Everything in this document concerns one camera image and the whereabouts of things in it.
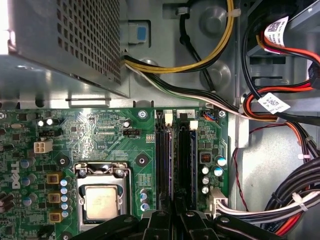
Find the cpu socket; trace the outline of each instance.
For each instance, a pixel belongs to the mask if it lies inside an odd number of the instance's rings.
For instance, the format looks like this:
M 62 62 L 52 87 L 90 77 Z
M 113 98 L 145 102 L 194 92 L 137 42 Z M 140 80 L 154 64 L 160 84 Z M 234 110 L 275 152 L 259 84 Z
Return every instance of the cpu socket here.
M 78 229 L 86 231 L 122 214 L 132 214 L 131 170 L 125 162 L 78 162 Z

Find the dell logo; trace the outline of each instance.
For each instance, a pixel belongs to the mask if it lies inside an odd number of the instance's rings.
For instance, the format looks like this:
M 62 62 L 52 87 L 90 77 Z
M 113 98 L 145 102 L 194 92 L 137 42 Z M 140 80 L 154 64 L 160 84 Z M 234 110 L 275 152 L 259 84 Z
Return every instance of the dell logo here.
M 19 162 L 16 161 L 15 163 L 11 164 L 11 173 L 12 173 L 12 189 L 20 189 L 20 168 L 19 168 Z

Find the motherboard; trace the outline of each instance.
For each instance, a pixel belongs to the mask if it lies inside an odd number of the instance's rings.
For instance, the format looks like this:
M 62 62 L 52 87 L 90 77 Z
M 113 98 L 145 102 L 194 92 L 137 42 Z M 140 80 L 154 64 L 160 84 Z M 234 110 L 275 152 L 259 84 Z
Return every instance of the motherboard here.
M 206 212 L 228 195 L 228 116 L 219 109 L 0 112 L 0 239 L 67 240 L 185 194 Z

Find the green circuit board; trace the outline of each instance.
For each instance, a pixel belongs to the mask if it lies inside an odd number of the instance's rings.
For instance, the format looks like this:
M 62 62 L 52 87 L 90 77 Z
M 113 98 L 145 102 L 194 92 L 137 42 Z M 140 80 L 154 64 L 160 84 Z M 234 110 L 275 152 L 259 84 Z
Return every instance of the green circuit board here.
M 203 118 L 201 108 L 193 111 L 191 120 L 198 120 L 197 145 L 199 153 L 212 153 L 212 161 L 206 165 L 212 169 L 215 155 L 228 157 L 228 117 L 217 121 Z M 173 122 L 178 122 L 177 110 L 173 109 Z M 59 120 L 57 125 L 38 126 L 39 120 Z M 139 130 L 137 135 L 124 134 L 124 122 L 130 120 L 130 128 Z M 58 132 L 50 135 L 53 140 L 52 151 L 35 154 L 34 142 L 39 141 L 44 132 Z M 64 233 L 77 235 L 78 212 L 76 176 L 73 166 L 77 162 L 126 162 L 132 170 L 132 202 L 130 209 L 134 216 L 143 214 L 141 209 L 141 190 L 147 190 L 148 209 L 156 209 L 156 147 L 155 147 L 155 109 L 154 108 L 84 108 L 84 109 L 24 109 L 0 112 L 0 193 L 13 194 L 14 206 L 0 213 L 1 240 L 36 239 L 43 226 L 54 227 L 48 239 L 63 239 Z M 147 164 L 137 163 L 137 156 L 148 158 Z M 60 166 L 59 161 L 67 158 L 68 166 Z M 34 165 L 23 168 L 22 160 L 34 159 Z M 210 184 L 228 195 L 228 168 L 223 168 L 222 177 L 208 174 Z M 50 213 L 59 211 L 61 204 L 49 203 L 48 194 L 59 192 L 62 186 L 48 183 L 47 176 L 54 173 L 68 178 L 69 215 L 59 223 L 50 221 Z M 34 175 L 35 181 L 24 186 L 22 179 Z M 26 205 L 23 201 L 33 195 L 36 199 Z M 207 208 L 205 196 L 198 189 L 197 209 Z

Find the perforated metal vent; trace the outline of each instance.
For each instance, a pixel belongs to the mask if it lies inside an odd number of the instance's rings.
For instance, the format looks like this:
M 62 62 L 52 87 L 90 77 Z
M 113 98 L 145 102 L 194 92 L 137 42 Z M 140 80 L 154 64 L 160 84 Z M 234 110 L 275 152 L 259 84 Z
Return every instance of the perforated metal vent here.
M 56 3 L 58 45 L 120 85 L 119 0 Z

